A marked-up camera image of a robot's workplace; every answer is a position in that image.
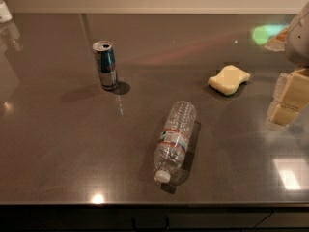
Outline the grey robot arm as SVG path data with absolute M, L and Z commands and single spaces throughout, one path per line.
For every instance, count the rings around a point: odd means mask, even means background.
M 267 111 L 267 127 L 279 131 L 309 104 L 309 2 L 288 26 L 267 41 L 265 49 L 283 51 L 297 66 L 293 72 L 280 73 Z

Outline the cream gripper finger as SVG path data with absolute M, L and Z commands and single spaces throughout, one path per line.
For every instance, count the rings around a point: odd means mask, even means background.
M 299 115 L 299 111 L 282 106 L 279 102 L 273 101 L 267 111 L 266 125 L 271 131 L 285 129 Z

